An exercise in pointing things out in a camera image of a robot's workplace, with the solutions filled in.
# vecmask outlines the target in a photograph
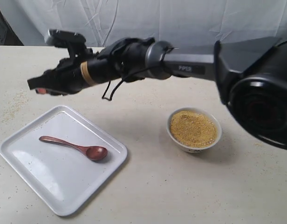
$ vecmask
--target grain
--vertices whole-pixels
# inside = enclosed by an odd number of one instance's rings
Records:
[[[180,111],[171,118],[171,134],[188,147],[202,148],[213,144],[217,130],[212,121],[203,114]]]

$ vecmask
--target spoon handle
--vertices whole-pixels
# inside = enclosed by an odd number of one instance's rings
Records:
[[[50,136],[41,136],[39,138],[39,140],[43,141],[43,142],[47,142],[47,143],[58,144],[58,145],[63,145],[63,146],[69,146],[69,147],[75,148],[77,150],[80,150],[79,146],[77,146],[77,145],[74,145],[74,144],[71,144],[70,142],[64,141],[62,139],[57,139],[57,138],[54,138],[54,137],[50,137]]]

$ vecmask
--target tray rim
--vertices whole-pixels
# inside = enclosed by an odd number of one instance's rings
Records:
[[[103,180],[101,181],[101,184],[99,184],[98,187],[93,188],[91,194],[85,198],[84,200],[82,200],[79,204],[76,204],[76,206],[72,209],[69,209],[67,211],[64,212],[60,212],[55,210],[50,203],[48,203],[48,201],[46,201],[42,195],[36,191],[34,189],[34,187],[32,186],[32,183],[29,183],[25,176],[18,170],[18,168],[15,166],[15,164],[13,164],[6,156],[6,154],[4,154],[3,150],[2,150],[2,146],[4,144],[6,144],[10,139],[12,139],[14,136],[18,135],[20,132],[24,131],[25,129],[27,129],[30,125],[32,125],[33,123],[36,123],[38,120],[40,120],[42,117],[48,115],[49,113],[51,113],[53,110],[57,110],[57,109],[61,109],[61,108],[66,108],[67,110],[70,110],[71,112],[75,113],[77,116],[79,116],[80,118],[82,118],[84,121],[86,121],[89,125],[93,126],[94,128],[96,128],[98,131],[100,131],[101,133],[103,133],[104,135],[107,135],[111,140],[115,141],[118,145],[120,145],[123,149],[123,151],[121,152],[120,156],[120,161],[116,163],[116,167],[115,170],[108,176],[106,176],[105,178],[103,178]],[[18,131],[14,132],[13,134],[11,134],[9,137],[5,138],[1,143],[0,143],[0,156],[13,168],[13,170],[21,177],[21,179],[33,190],[33,192],[58,216],[69,216],[72,215],[73,213],[75,213],[117,170],[118,168],[120,168],[120,166],[126,161],[127,159],[127,155],[128,155],[128,149],[127,147],[121,143],[119,140],[117,140],[116,138],[114,138],[113,136],[111,136],[109,133],[107,133],[106,131],[102,130],[100,127],[98,127],[97,125],[93,124],[91,121],[89,121],[87,118],[85,118],[83,115],[81,115],[79,112],[77,112],[76,110],[74,110],[73,108],[66,106],[66,105],[57,105],[54,106],[53,108],[51,108],[50,110],[46,111],[45,113],[41,114],[40,116],[38,116],[37,118],[35,118],[34,120],[32,120],[31,122],[29,122],[28,124],[26,124],[25,126],[23,126],[21,129],[19,129]]]

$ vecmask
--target bowl rim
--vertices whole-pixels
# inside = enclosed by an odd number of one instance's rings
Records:
[[[200,112],[201,114],[204,114],[204,115],[206,115],[207,117],[210,117],[210,118],[212,118],[213,120],[216,121],[215,126],[216,126],[216,129],[217,129],[217,137],[216,137],[215,141],[214,141],[211,145],[206,146],[206,147],[203,147],[203,148],[189,147],[189,146],[183,145],[181,142],[179,142],[178,140],[176,140],[176,139],[173,137],[173,135],[172,135],[172,133],[171,133],[171,129],[170,129],[170,126],[171,126],[171,118],[172,118],[172,116],[175,115],[176,113],[178,113],[178,112],[180,112],[180,111],[186,111],[186,110],[189,110],[189,111],[190,111],[190,110],[196,110],[196,111]],[[207,111],[205,111],[205,110],[203,110],[203,109],[196,108],[196,107],[182,107],[182,108],[177,109],[177,110],[175,110],[174,112],[172,112],[172,113],[170,114],[170,116],[168,117],[168,119],[167,119],[166,130],[167,130],[168,135],[170,136],[170,138],[171,138],[174,142],[176,142],[178,145],[180,145],[180,146],[182,146],[182,147],[184,147],[184,148],[191,149],[191,150],[205,150],[205,149],[211,148],[211,147],[213,147],[214,145],[216,145],[217,142],[219,142],[219,140],[221,139],[221,136],[222,136],[222,128],[221,128],[220,122],[219,122],[212,114],[208,113]]]

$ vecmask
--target tan band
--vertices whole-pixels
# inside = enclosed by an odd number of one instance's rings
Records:
[[[81,63],[80,70],[82,71],[82,77],[87,82],[87,84],[90,86],[97,85],[97,83],[94,82],[92,77],[89,75],[88,62]]]

